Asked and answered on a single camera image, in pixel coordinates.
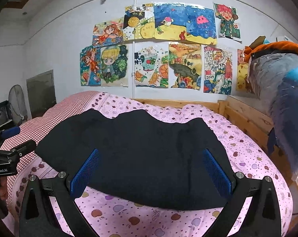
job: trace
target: blue gripper pad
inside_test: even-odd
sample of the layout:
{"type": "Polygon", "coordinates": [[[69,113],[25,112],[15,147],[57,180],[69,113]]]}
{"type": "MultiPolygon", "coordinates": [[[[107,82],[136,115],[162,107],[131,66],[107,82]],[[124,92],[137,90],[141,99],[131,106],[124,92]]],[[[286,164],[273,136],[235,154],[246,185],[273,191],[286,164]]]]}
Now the blue gripper pad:
{"type": "Polygon", "coordinates": [[[70,182],[70,197],[76,199],[81,197],[86,186],[88,185],[96,167],[99,163],[98,149],[94,149],[88,159],[84,162],[83,166],[79,169],[77,174],[70,182]]]}
{"type": "Polygon", "coordinates": [[[229,198],[232,194],[231,181],[208,149],[203,150],[203,162],[220,196],[229,198]]]}

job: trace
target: black basket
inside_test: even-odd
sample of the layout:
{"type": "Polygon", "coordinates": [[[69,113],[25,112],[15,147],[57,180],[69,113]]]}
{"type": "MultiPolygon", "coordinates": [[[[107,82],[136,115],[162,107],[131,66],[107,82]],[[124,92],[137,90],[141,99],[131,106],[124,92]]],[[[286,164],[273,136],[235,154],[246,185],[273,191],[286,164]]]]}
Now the black basket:
{"type": "Polygon", "coordinates": [[[4,125],[8,121],[11,121],[12,113],[9,108],[9,102],[4,101],[0,103],[0,126],[4,125]]]}

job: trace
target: orange garment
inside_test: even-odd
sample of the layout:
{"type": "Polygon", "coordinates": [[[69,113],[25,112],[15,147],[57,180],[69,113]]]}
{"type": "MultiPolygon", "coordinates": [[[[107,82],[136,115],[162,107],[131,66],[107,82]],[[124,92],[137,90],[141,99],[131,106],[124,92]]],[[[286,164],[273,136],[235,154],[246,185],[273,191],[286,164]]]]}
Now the orange garment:
{"type": "Polygon", "coordinates": [[[248,63],[252,53],[259,52],[266,49],[292,50],[293,53],[298,54],[297,43],[289,42],[289,41],[272,42],[268,44],[259,45],[253,50],[249,46],[246,46],[244,49],[244,54],[245,54],[244,61],[248,63]]]}

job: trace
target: child's painting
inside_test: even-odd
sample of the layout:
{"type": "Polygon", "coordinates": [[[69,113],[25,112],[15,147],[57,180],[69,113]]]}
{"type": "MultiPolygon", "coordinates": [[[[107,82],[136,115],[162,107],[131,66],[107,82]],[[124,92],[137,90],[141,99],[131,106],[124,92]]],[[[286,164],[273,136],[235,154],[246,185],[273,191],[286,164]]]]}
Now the child's painting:
{"type": "Polygon", "coordinates": [[[247,82],[248,63],[244,61],[242,50],[238,49],[237,84],[236,91],[254,93],[251,84],[247,82]]]}
{"type": "Polygon", "coordinates": [[[128,86],[126,45],[101,48],[102,86],[128,86]]]}
{"type": "Polygon", "coordinates": [[[93,46],[85,47],[80,53],[80,74],[82,86],[100,86],[101,69],[98,64],[100,61],[100,49],[93,46]]]}
{"type": "Polygon", "coordinates": [[[104,47],[123,41],[124,18],[110,20],[94,26],[92,45],[104,47]]]}
{"type": "Polygon", "coordinates": [[[163,40],[185,40],[187,15],[183,3],[155,3],[154,37],[163,40]]]}
{"type": "Polygon", "coordinates": [[[153,38],[155,32],[153,3],[125,7],[123,29],[125,41],[153,38]]]}
{"type": "Polygon", "coordinates": [[[204,60],[204,92],[230,94],[232,86],[231,52],[205,46],[204,60]]]}
{"type": "Polygon", "coordinates": [[[186,39],[202,44],[217,44],[214,11],[199,5],[185,5],[186,39]]]}
{"type": "Polygon", "coordinates": [[[169,43],[169,66],[176,76],[173,88],[201,87],[202,47],[200,44],[169,43]]]}
{"type": "Polygon", "coordinates": [[[136,86],[162,87],[169,85],[168,45],[158,44],[135,52],[136,86]]]}
{"type": "Polygon", "coordinates": [[[241,41],[239,26],[235,22],[239,18],[236,8],[214,3],[214,9],[216,17],[221,20],[219,35],[241,41]]]}

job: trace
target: wooden bed frame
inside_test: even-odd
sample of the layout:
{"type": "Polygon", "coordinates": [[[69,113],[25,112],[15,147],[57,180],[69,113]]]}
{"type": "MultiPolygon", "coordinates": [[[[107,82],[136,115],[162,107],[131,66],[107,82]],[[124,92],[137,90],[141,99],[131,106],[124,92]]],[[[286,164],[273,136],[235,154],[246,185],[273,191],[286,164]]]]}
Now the wooden bed frame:
{"type": "MultiPolygon", "coordinates": [[[[182,108],[187,104],[203,105],[211,111],[224,116],[232,124],[236,125],[238,128],[240,128],[240,130],[242,130],[245,134],[252,138],[259,145],[259,147],[265,153],[267,153],[266,145],[268,140],[268,133],[273,128],[273,122],[271,118],[233,97],[228,96],[227,100],[218,100],[217,103],[150,99],[136,100],[143,104],[147,103],[160,107],[170,106],[174,108],[182,108]]],[[[286,155],[283,153],[282,150],[274,146],[274,152],[271,154],[270,159],[283,175],[287,185],[290,186],[293,183],[293,181],[291,180],[292,172],[286,155]]],[[[290,228],[292,228],[297,222],[298,217],[294,218],[291,221],[290,228]]]]}

